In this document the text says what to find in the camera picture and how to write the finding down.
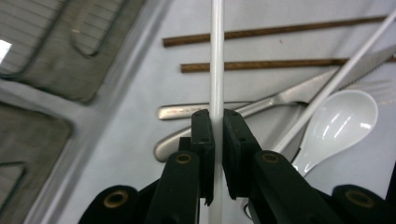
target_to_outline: white ceramic spoon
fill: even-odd
[[[339,91],[327,98],[306,128],[292,165],[302,175],[364,138],[375,126],[378,108],[364,91]]]

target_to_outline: white surface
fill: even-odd
[[[364,91],[339,91],[318,107],[309,121],[292,165],[302,176],[331,156],[357,144],[378,118],[375,99]]]
[[[239,30],[351,19],[388,14],[396,2],[250,0],[225,1],[225,30]],[[77,105],[18,83],[0,82],[4,101],[38,108],[72,120],[75,136],[65,149],[27,223],[78,223],[93,198],[114,185],[142,189],[161,176],[163,163],[152,150],[166,135],[189,125],[188,120],[156,118],[161,105],[209,101],[208,73],[182,75],[181,63],[209,62],[209,44],[164,49],[161,38],[208,33],[210,1],[148,0],[123,50],[109,71],[101,94],[90,106]],[[284,35],[226,41],[225,61],[348,57],[379,23]],[[395,24],[373,49],[394,44]],[[328,68],[290,68],[227,72],[225,101],[253,101]],[[363,81],[391,78],[396,67],[385,64]],[[373,131],[356,146],[326,160],[306,177],[331,193],[341,184],[356,184],[385,196],[396,159],[395,95],[379,105]],[[247,120],[263,149],[285,132],[281,126],[296,119],[301,108],[282,106]],[[240,207],[223,196],[223,223],[250,223]],[[201,207],[201,223],[207,209]]]
[[[209,117],[215,139],[215,171],[213,202],[209,207],[209,223],[222,221],[222,141],[224,114],[224,2],[212,0],[212,27],[210,33],[210,101]]]

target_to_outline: utensil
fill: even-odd
[[[315,112],[292,165],[306,176],[320,162],[363,139],[375,126],[378,108],[364,91],[339,91]]]
[[[329,81],[323,90],[318,92],[315,99],[305,109],[304,113],[294,123],[294,125],[288,130],[285,136],[274,146],[273,151],[281,152],[294,136],[305,126],[311,116],[314,114],[318,106],[335,90],[338,89],[338,85],[345,80],[346,77],[350,77],[349,74],[356,73],[359,70],[357,66],[361,58],[364,57],[370,47],[384,34],[388,28],[393,24],[396,18],[396,8],[390,12],[387,18],[381,23],[379,28],[370,36],[370,38],[364,43],[364,45],[341,67],[340,71]]]
[[[226,109],[236,109],[251,102],[224,103]],[[158,119],[186,119],[199,110],[209,109],[209,104],[163,105],[158,109]]]
[[[377,81],[363,81],[354,83],[345,90],[365,91],[369,93],[378,105],[390,104],[395,101],[396,79],[386,78]],[[226,102],[224,108],[237,109],[252,102]],[[208,109],[209,104],[183,104],[183,105],[163,105],[158,109],[158,119],[189,119],[198,110]]]
[[[228,62],[224,63],[225,71],[249,70],[263,68],[285,68],[285,67],[308,67],[308,66],[331,66],[343,65],[347,58],[340,59],[304,59],[304,60],[279,60],[279,61],[252,61],[252,62]],[[389,63],[396,63],[392,57]],[[208,72],[209,63],[183,63],[180,65],[181,73]]]
[[[380,50],[377,53],[363,56],[356,64],[353,72],[351,72],[346,78],[344,78],[343,81],[341,81],[337,85],[336,89],[339,90],[345,87],[347,84],[350,84],[353,81],[356,81],[358,78],[368,74],[369,72],[377,68],[382,62],[387,60],[395,51],[396,46],[391,46],[386,49]],[[247,118],[275,105],[287,105],[291,103],[310,103],[315,95],[327,83],[327,81],[330,80],[330,78],[335,74],[336,71],[337,68],[334,68],[318,76],[311,77],[307,81],[297,84],[285,91],[281,91],[278,94],[240,107],[236,109],[236,112],[240,113],[243,118]],[[191,128],[189,127],[165,137],[154,148],[155,158],[158,161],[165,162],[169,155],[177,151],[179,138],[190,136],[190,134]]]
[[[271,27],[271,28],[263,28],[263,29],[254,29],[254,30],[243,30],[243,31],[231,31],[225,32],[225,39],[235,39],[235,38],[243,38],[257,35],[275,35],[275,34],[284,34],[290,32],[298,32],[298,31],[306,31],[306,30],[317,30],[317,29],[325,29],[332,28],[338,26],[347,26],[347,25],[356,25],[361,23],[368,22],[378,22],[385,19],[385,16],[372,17],[372,18],[360,18],[355,20],[345,20],[345,21],[325,21],[325,22],[317,22],[317,23],[309,23],[302,25],[292,25],[292,26],[280,26],[280,27]],[[175,37],[167,37],[163,39],[164,47],[172,47],[178,45],[187,45],[194,43],[202,43],[209,42],[210,35],[209,34],[200,34],[200,35],[184,35],[184,36],[175,36]]]

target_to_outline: metal utensil handle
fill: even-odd
[[[224,103],[224,108],[234,110],[248,104],[251,102],[229,102]],[[163,105],[158,109],[158,119],[189,119],[193,113],[203,109],[209,109],[209,104]]]
[[[274,105],[281,105],[281,102],[274,97],[268,97],[253,104],[242,106],[235,111],[240,113],[243,118],[248,118]],[[172,153],[177,151],[179,138],[187,136],[191,136],[191,127],[165,137],[154,148],[155,158],[158,161],[165,162]]]

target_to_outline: gray rubber mat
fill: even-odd
[[[23,222],[71,132],[62,119],[0,103],[0,223]]]
[[[27,0],[21,0],[19,4],[25,2],[33,4]],[[41,2],[49,4],[58,0]],[[101,87],[144,0],[74,0],[65,3],[64,10],[59,12],[59,20],[45,43],[38,47],[40,50],[31,59],[31,65],[16,79],[5,78],[69,100],[89,103]],[[13,44],[9,52],[17,46]]]
[[[0,164],[0,214],[7,207],[12,194],[25,173],[24,162],[6,162]]]

